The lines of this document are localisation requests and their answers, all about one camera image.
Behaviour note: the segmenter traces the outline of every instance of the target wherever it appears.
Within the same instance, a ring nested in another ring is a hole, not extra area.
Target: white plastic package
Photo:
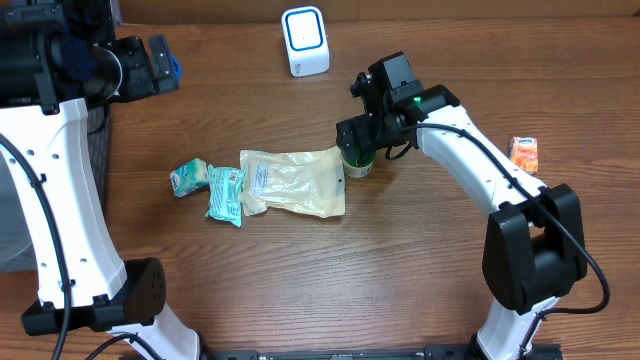
[[[238,197],[247,216],[267,207],[322,218],[344,215],[344,170],[338,147],[325,151],[270,154],[242,150],[246,171]]]

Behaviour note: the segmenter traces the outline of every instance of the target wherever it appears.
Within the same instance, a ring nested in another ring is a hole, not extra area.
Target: wooden table
[[[107,220],[125,259],[161,259],[168,303],[213,348],[260,351],[465,343],[491,293],[482,272],[486,219],[434,161],[413,151],[347,182],[345,216],[270,209],[241,229],[206,219],[208,192],[172,196],[168,174],[195,157],[238,166],[242,149],[323,150],[335,123],[360,114],[347,87],[404,51],[425,85],[442,83],[506,150],[539,139],[538,176],[582,202],[588,249],[611,283],[594,316],[554,315],[538,342],[567,359],[636,359],[640,345],[640,20],[516,19],[327,24],[331,70],[293,79],[279,24],[127,26],[164,33],[184,69],[180,91],[113,106]],[[29,338],[20,314],[34,272],[2,274],[0,358],[47,359],[55,336]],[[597,303],[590,271],[562,300]],[[108,338],[68,337],[84,359]],[[104,359],[131,353],[113,346]]]

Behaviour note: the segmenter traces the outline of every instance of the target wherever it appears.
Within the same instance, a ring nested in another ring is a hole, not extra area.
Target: blue rim
[[[289,30],[289,16],[296,15],[296,14],[303,14],[303,13],[306,13],[306,12],[312,12],[316,16],[316,24],[318,24],[318,33],[320,34],[320,44],[315,45],[315,46],[309,46],[309,47],[302,48],[302,49],[296,49],[296,47],[293,46],[293,41],[291,41],[291,30]],[[320,28],[320,17],[318,16],[318,13],[315,10],[307,9],[307,10],[300,10],[300,11],[295,11],[295,12],[292,12],[292,13],[288,13],[287,16],[284,18],[284,21],[287,24],[287,35],[289,35],[289,45],[291,46],[291,48],[294,51],[304,51],[304,50],[317,49],[320,46],[322,46],[322,44],[324,44],[324,36],[322,36],[322,28]]]

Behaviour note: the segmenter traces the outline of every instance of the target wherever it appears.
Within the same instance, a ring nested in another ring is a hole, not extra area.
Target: trash
[[[538,139],[514,137],[509,141],[509,159],[530,175],[538,171]]]
[[[193,159],[175,169],[169,175],[173,195],[183,197],[207,185],[207,163],[200,159]]]
[[[216,220],[229,221],[233,225],[242,225],[242,203],[238,195],[242,192],[242,183],[246,171],[230,167],[214,168],[209,165],[209,211],[206,216]]]
[[[240,167],[247,172],[240,194],[247,216],[269,206],[322,218],[344,215],[345,181],[338,147],[283,154],[242,150]]]

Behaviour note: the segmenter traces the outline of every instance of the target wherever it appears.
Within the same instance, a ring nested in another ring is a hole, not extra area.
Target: teal wrapper
[[[238,195],[242,192],[242,183],[246,170],[230,167],[214,168],[209,165],[209,211],[206,216],[216,220],[229,221],[233,225],[242,225],[242,203]]]
[[[207,163],[200,159],[193,159],[172,171],[169,178],[173,195],[183,197],[207,185],[209,182]]]

